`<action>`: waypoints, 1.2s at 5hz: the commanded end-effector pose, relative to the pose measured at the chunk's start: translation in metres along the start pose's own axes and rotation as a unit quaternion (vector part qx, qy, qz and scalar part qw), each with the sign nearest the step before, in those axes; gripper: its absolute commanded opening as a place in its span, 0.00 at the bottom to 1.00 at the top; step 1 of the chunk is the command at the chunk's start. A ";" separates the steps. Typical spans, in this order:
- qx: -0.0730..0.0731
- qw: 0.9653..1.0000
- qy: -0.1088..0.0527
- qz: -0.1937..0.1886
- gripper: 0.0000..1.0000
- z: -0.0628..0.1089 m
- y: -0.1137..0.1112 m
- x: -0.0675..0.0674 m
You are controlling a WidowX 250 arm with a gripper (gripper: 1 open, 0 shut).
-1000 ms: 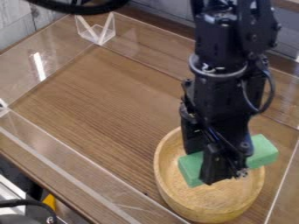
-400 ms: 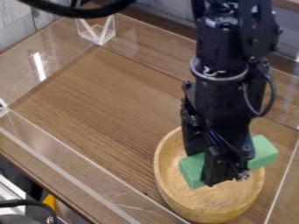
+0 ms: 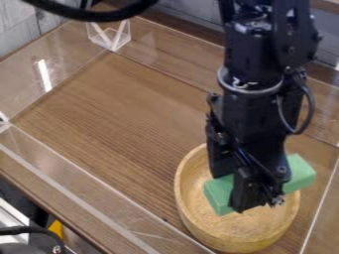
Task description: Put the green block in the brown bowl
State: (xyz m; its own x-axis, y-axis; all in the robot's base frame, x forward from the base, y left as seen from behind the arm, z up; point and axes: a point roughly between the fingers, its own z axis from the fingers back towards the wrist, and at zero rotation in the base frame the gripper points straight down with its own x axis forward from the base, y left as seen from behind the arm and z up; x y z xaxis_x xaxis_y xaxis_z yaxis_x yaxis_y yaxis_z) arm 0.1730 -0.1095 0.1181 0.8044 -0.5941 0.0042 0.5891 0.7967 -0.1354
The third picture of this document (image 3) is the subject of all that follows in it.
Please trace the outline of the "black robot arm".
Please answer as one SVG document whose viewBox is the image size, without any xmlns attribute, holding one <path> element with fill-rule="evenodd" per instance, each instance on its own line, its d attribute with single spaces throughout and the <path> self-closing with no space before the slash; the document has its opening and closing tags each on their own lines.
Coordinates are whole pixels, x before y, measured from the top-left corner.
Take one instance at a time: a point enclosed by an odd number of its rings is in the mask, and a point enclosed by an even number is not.
<svg viewBox="0 0 339 254">
<path fill-rule="evenodd" d="M 309 0 L 218 0 L 225 60 L 221 93 L 206 101 L 206 154 L 212 179 L 204 194 L 218 215 L 284 203 L 295 179 L 284 152 L 307 129 L 315 98 L 304 65 L 321 36 Z"/>
</svg>

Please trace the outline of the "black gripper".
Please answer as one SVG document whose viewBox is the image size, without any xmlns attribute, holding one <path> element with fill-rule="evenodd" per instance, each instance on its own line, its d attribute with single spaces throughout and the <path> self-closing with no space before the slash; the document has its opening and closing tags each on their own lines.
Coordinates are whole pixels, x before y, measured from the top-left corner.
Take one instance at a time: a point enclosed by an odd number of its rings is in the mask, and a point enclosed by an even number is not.
<svg viewBox="0 0 339 254">
<path fill-rule="evenodd" d="M 284 203 L 291 180 L 284 142 L 309 125 L 297 121 L 303 102 L 315 105 L 311 91 L 296 87 L 259 97 L 208 95 L 209 170 L 213 179 L 235 173 L 229 205 L 237 213 Z"/>
</svg>

